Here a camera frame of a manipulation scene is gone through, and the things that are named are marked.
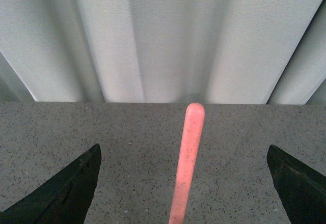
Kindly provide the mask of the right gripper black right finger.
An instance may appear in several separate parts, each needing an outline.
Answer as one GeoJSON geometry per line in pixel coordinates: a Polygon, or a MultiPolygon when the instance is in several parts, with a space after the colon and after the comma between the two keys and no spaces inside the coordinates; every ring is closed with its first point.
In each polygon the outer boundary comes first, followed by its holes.
{"type": "Polygon", "coordinates": [[[289,221],[325,223],[325,176],[275,145],[266,160],[289,221]]]}

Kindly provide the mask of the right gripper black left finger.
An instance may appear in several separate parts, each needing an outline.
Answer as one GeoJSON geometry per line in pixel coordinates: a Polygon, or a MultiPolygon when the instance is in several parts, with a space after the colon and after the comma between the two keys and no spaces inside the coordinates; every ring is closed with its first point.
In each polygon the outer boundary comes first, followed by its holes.
{"type": "Polygon", "coordinates": [[[97,187],[95,144],[29,195],[1,212],[1,223],[84,223],[97,187]]]}

